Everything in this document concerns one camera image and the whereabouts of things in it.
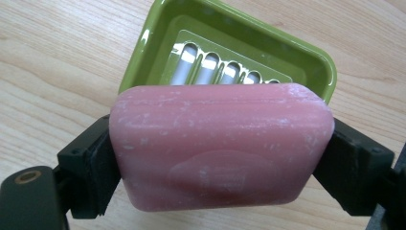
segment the green soap dish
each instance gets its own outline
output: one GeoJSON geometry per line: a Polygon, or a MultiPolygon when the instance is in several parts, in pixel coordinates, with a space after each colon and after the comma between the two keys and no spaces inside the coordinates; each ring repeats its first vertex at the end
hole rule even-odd
{"type": "Polygon", "coordinates": [[[212,0],[156,0],[120,92],[144,84],[296,82],[326,103],[337,73],[328,54],[212,0]]]}

